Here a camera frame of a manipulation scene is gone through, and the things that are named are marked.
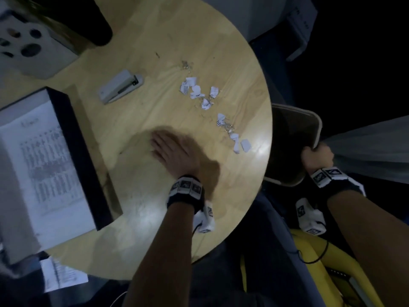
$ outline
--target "wooden tabletop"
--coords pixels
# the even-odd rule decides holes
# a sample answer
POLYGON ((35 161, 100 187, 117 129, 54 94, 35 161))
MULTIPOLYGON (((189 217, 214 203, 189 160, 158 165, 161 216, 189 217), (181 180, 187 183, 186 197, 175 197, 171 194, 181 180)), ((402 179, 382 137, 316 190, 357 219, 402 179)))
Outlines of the wooden tabletop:
POLYGON ((148 138, 168 128, 193 137, 203 151, 216 230, 195 234, 192 261, 221 243, 243 218, 263 180, 272 141, 272 113, 263 71, 238 30, 201 0, 96 0, 114 37, 89 49, 54 77, 42 81, 10 71, 3 77, 0 106, 49 86, 67 93, 104 190, 123 214, 110 226, 49 250, 88 274, 131 279, 166 212, 174 179, 154 160, 148 138), (190 69, 183 69, 187 61, 190 69), (103 105, 97 90, 123 69, 145 83, 103 105), (197 77, 203 93, 221 92, 209 110, 179 91, 197 77), (253 149, 233 152, 234 142, 217 127, 217 114, 233 123, 253 149))

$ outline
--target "person's left hand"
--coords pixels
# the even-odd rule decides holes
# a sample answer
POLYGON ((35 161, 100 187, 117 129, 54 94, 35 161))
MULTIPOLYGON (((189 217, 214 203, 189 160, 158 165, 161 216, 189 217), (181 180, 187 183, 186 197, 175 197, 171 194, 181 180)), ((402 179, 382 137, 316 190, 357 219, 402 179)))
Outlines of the person's left hand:
POLYGON ((175 179, 186 174, 198 176, 200 160, 185 137, 157 130, 152 132, 151 145, 154 148, 152 156, 159 160, 175 179))

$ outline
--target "blue pants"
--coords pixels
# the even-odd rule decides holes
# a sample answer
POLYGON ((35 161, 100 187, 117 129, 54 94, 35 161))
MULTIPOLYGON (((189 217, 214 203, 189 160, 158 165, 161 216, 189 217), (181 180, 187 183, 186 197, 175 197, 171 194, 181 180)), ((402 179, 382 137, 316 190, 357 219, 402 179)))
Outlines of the blue pants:
POLYGON ((289 228, 259 193, 219 246, 193 264, 190 306, 325 307, 289 228), (240 257, 244 256, 247 293, 240 257))

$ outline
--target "round hole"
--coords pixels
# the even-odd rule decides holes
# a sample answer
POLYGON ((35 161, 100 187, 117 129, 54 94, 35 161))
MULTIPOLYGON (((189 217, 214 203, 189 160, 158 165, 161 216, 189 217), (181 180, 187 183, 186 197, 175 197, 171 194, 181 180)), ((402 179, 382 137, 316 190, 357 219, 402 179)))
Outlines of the round hole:
POLYGON ((10 58, 13 58, 14 55, 12 53, 9 53, 8 51, 2 51, 3 55, 9 56, 10 58))
POLYGON ((31 30, 30 30, 30 35, 31 35, 32 37, 34 37, 35 39, 41 38, 41 32, 38 31, 37 29, 31 29, 31 30))
POLYGON ((7 28, 7 33, 13 38, 19 38, 21 36, 21 33, 13 28, 7 28))
POLYGON ((5 39, 0 38, 0 45, 1 46, 9 46, 10 42, 5 40, 5 39))
POLYGON ((24 57, 33 57, 36 56, 41 51, 41 46, 38 44, 27 44, 21 49, 21 54, 24 57))

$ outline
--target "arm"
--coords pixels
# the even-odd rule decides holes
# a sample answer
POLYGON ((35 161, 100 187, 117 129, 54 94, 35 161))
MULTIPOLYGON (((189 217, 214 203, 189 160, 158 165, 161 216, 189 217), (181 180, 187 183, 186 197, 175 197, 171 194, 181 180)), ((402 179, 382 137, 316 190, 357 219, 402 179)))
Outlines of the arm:
MULTIPOLYGON (((199 160, 183 138, 164 131, 152 133, 153 156, 175 178, 197 176, 199 160)), ((124 307, 187 306, 192 273, 191 249, 194 207, 173 203, 140 263, 124 300, 124 307)))
MULTIPOLYGON (((332 167, 330 148, 305 148, 307 172, 332 167)), ((328 199, 328 208, 385 306, 406 306, 409 289, 409 226, 356 191, 328 199)))

